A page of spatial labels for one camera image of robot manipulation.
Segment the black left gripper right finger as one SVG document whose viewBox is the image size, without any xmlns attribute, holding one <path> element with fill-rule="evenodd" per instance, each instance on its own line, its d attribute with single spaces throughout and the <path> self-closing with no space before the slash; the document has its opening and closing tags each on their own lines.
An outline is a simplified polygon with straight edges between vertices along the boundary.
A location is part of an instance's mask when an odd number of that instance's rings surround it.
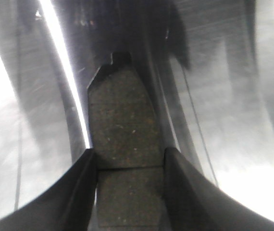
<svg viewBox="0 0 274 231">
<path fill-rule="evenodd" d="M 274 172 L 224 173 L 215 185 L 176 148 L 165 149 L 164 197 L 175 231 L 274 231 Z"/>
</svg>

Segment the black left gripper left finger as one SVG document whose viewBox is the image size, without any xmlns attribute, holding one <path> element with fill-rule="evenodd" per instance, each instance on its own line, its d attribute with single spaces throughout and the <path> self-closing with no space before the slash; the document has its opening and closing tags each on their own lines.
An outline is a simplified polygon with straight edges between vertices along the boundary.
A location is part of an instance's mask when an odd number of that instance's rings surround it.
<svg viewBox="0 0 274 231">
<path fill-rule="evenodd" d="M 96 155 L 87 149 L 42 195 L 0 219 L 0 231 L 86 231 L 96 185 Z"/>
</svg>

